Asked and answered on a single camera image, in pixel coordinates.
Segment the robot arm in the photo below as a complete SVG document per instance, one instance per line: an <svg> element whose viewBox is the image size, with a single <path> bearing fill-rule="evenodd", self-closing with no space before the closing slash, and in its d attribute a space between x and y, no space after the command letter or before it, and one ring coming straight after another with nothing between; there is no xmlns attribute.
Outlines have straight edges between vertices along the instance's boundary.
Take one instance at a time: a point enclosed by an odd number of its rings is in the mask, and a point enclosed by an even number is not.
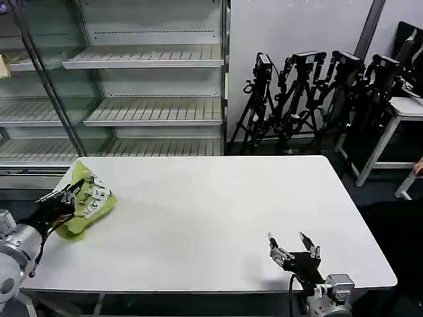
<svg viewBox="0 0 423 317"><path fill-rule="evenodd" d="M83 184L81 180L39 199L35 213L18 224L7 210L0 211L0 313L26 277L35 276L49 235L74 217L75 196Z"/></svg>
<svg viewBox="0 0 423 317"><path fill-rule="evenodd" d="M270 257L282 269L295 274L303 287L300 295L307 301L309 317L352 316L348 299L354 282L347 274L331 274L324 280L318 271L320 246L315 246L303 233L300 237L307 251L290 253L280 248L269 234Z"/></svg>

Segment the shelf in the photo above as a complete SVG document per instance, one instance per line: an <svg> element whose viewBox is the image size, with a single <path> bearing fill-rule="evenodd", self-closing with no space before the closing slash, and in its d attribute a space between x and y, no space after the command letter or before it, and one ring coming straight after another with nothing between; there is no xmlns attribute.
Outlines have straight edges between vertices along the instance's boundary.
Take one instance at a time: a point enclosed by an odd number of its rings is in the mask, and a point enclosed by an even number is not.
<svg viewBox="0 0 423 317"><path fill-rule="evenodd" d="M91 46L63 62L66 69L216 68L222 65L219 44Z"/></svg>
<svg viewBox="0 0 423 317"><path fill-rule="evenodd" d="M98 156L103 139L84 139L88 153ZM10 139L0 147L0 166L70 166L78 158L69 139Z"/></svg>
<svg viewBox="0 0 423 317"><path fill-rule="evenodd" d="M221 155L220 139L116 139L107 157L211 157Z"/></svg>
<svg viewBox="0 0 423 317"><path fill-rule="evenodd" d="M103 127L221 125L221 100L106 98L84 124Z"/></svg>
<svg viewBox="0 0 423 317"><path fill-rule="evenodd" d="M92 98L64 98L67 115L77 124L89 112ZM49 98L0 98L0 127L61 127Z"/></svg>
<svg viewBox="0 0 423 317"><path fill-rule="evenodd" d="M63 60L70 57L70 51L50 48L47 50L41 50L40 55L46 69L51 70L63 68L61 63ZM8 67L11 72L35 71L34 64L32 63L27 51L9 51L5 52L5 56L10 61L8 63Z"/></svg>

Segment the white table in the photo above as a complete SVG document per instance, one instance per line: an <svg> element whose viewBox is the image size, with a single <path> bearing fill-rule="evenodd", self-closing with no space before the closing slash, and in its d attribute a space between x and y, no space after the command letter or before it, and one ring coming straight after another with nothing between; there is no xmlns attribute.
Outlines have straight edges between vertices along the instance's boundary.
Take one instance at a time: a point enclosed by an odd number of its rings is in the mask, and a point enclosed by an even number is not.
<svg viewBox="0 0 423 317"><path fill-rule="evenodd" d="M270 259L267 234L294 252L304 250L299 231L321 246L323 277L348 273L359 289L397 283L325 157L79 160L111 186L116 208L83 241L53 234L25 289L285 292L291 274Z"/></svg>
<svg viewBox="0 0 423 317"><path fill-rule="evenodd" d="M385 128L383 135L377 143L375 149L367 160L362 171L359 171L353 164L352 170L357 177L357 187L363 186L364 182L374 168L411 168L413 162L378 162L383 150L391 140L395 130L402 121L423 121L423 100L421 98L394 97L391 100L391 106L394 109L394 116ZM344 158L347 154L342 149L345 135L343 135L336 145L335 151L342 153Z"/></svg>

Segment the black cable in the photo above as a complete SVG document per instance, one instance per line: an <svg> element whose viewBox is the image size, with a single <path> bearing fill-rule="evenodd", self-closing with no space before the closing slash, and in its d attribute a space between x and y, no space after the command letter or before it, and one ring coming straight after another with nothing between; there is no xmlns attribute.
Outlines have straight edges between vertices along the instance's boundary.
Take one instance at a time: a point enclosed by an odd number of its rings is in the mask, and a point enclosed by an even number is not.
<svg viewBox="0 0 423 317"><path fill-rule="evenodd" d="M273 68L275 69L275 71L276 71L276 75L277 76L279 76L279 71L278 71L278 69L276 68L276 65L274 64L274 62L270 59L270 56L269 55L267 55L267 57L269 57L269 60L270 60L270 63L272 63L272 66L273 66Z"/></svg>
<svg viewBox="0 0 423 317"><path fill-rule="evenodd" d="M295 279L295 274L291 275L289 280L289 317L293 317L293 280Z"/></svg>
<svg viewBox="0 0 423 317"><path fill-rule="evenodd" d="M42 242L41 242L41 247L40 247L40 253L38 254L37 258L35 259L35 265L37 266L38 264L40 264L41 262L41 258L43 256L44 253L44 246L46 245L47 239L48 237L54 232L56 231L58 228L60 228L62 225L64 225L66 222L68 222L69 220L71 220L74 216L72 215L71 217L69 217L68 219L66 219L65 221L62 221L61 223L57 224L56 226L54 226L49 232L47 232L47 234L43 237Z"/></svg>

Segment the black tripod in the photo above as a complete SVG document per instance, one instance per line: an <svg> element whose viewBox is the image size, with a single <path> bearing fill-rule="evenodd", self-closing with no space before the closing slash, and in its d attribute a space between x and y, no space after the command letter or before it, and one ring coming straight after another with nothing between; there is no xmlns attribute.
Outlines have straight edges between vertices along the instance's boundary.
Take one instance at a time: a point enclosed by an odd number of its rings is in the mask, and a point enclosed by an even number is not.
<svg viewBox="0 0 423 317"><path fill-rule="evenodd" d="M315 102L315 95L317 91L316 84L320 81L319 77L325 58L325 52L307 52L294 54L290 59L286 60L286 66L280 74L280 82L278 83L281 91L275 97L278 101L278 106L275 108L275 116L272 118L275 133L279 136L278 143L276 144L277 155L281 153L281 150L286 151L289 148L287 142L293 135L302 134L301 130L304 125L310 127L315 135L319 134L315 116L315 110L318 109L319 105ZM317 63L317 66L313 77L313 86L310 87L309 77L313 71L314 63ZM297 69L297 78L288 92L286 92L286 79L293 65ZM304 91L307 95L306 110L297 114L299 102ZM289 108L282 115L284 106L292 94Z"/></svg>
<svg viewBox="0 0 423 317"><path fill-rule="evenodd" d="M272 68L273 63L270 61L270 58L263 53L257 54L257 62L253 69L254 82L247 81L248 85L244 88L244 93L250 94L249 101L245 106L245 109L241 115L240 120L237 123L237 128L232 136L232 139L228 145L228 153L233 146L233 142L240 129L245 131L243 145L241 147L240 154L245 153L247 143L251 143L252 151L257 147L257 139L259 133L261 132L266 116L266 104L269 103L272 112L274 112L274 105L272 97L270 95L269 85L272 80ZM244 125L245 118L250 112L247 126Z"/></svg>
<svg viewBox="0 0 423 317"><path fill-rule="evenodd" d="M363 89L358 97L362 105L357 105L356 117L351 126L356 133L374 135L383 130L389 121L387 110L392 92L403 85L399 77L400 70L401 65L398 61L390 57L374 55L373 61L365 72Z"/></svg>
<svg viewBox="0 0 423 317"><path fill-rule="evenodd" d="M353 100L362 90L362 79L365 65L362 59L346 52L333 51L327 75L327 83L331 80L334 68L336 75L334 82L321 94L319 104L334 90L327 116L320 130L309 146L326 137L333 129L336 134L341 134L350 125L350 114L353 111Z"/></svg>

